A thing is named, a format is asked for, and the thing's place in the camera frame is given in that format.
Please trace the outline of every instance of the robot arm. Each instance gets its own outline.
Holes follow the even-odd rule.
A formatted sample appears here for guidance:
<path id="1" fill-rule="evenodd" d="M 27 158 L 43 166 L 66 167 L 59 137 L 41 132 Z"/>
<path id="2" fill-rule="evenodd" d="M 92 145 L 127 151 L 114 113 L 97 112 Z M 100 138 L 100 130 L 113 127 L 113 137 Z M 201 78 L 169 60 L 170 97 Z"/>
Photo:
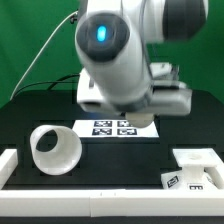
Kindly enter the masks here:
<path id="1" fill-rule="evenodd" d="M 206 21 L 207 0 L 82 0 L 80 8 L 75 44 L 84 70 L 77 101 L 84 110 L 190 113 L 192 91 L 156 80 L 146 43 L 190 39 Z"/>

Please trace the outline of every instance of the green backdrop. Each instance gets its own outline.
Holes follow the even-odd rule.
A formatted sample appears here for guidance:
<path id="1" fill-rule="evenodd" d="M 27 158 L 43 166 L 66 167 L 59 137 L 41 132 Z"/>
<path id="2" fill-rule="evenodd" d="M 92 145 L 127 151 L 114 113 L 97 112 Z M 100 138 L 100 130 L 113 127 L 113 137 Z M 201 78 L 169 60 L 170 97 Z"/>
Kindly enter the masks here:
<path id="1" fill-rule="evenodd" d="M 0 107 L 55 27 L 78 8 L 78 0 L 0 0 Z M 224 1 L 210 0 L 207 24 L 185 43 L 149 46 L 152 61 L 180 65 L 180 79 L 224 102 Z M 78 73 L 75 25 L 67 22 L 54 37 L 23 85 Z"/>

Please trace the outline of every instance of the black tabletop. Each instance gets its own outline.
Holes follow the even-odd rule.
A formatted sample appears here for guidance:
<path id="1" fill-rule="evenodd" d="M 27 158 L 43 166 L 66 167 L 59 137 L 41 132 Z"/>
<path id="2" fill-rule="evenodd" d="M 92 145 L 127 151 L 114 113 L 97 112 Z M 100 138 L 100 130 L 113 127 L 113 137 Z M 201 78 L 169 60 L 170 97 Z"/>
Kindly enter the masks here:
<path id="1" fill-rule="evenodd" d="M 162 189 L 161 173 L 179 169 L 173 148 L 211 147 L 224 159 L 224 105 L 208 92 L 194 91 L 191 114 L 157 117 L 159 138 L 82 138 L 79 164 L 69 173 L 49 176 L 33 163 L 30 135 L 40 125 L 72 128 L 75 120 L 123 119 L 85 113 L 74 91 L 21 93 L 0 110 L 0 153 L 18 149 L 19 165 L 5 190 L 26 189 Z M 55 144 L 53 135 L 42 147 Z M 0 218 L 0 223 L 218 223 L 222 218 Z"/>

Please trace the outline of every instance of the white cup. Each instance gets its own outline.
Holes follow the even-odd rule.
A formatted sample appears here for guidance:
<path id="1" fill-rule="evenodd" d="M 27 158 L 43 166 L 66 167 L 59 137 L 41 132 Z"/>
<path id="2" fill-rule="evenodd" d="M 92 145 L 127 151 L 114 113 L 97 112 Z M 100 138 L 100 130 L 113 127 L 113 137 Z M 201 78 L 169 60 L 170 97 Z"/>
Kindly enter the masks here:
<path id="1" fill-rule="evenodd" d="M 39 140 L 49 131 L 58 137 L 56 146 L 49 152 L 36 149 Z M 49 175 L 61 175 L 72 170 L 80 160 L 82 144 L 78 135 L 63 126 L 43 125 L 33 131 L 30 137 L 33 160 L 36 166 Z"/>

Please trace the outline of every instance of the paper sheet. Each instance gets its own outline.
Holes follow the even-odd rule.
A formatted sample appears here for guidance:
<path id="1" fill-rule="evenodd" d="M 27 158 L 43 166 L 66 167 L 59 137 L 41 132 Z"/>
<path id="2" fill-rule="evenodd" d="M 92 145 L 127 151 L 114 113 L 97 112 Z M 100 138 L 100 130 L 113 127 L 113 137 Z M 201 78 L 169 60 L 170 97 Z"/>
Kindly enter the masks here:
<path id="1" fill-rule="evenodd" d="M 155 123 L 146 128 L 135 128 L 126 120 L 77 120 L 73 130 L 80 138 L 158 138 Z"/>

